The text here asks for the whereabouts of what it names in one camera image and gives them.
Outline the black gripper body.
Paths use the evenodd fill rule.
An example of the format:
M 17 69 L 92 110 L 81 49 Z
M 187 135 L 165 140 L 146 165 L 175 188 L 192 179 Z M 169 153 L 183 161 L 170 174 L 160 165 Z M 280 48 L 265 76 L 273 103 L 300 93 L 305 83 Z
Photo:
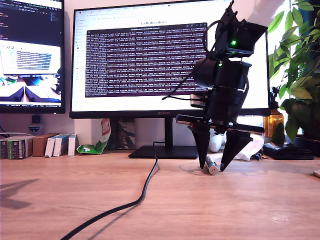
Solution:
M 237 123 L 237 118 L 248 93 L 245 90 L 237 90 L 227 87 L 217 87 L 200 94 L 190 96 L 190 105 L 203 109 L 203 116 L 189 116 L 178 114 L 175 121 L 178 124 L 208 124 L 218 134 L 226 131 L 240 131 L 254 134 L 263 134 L 264 128 Z

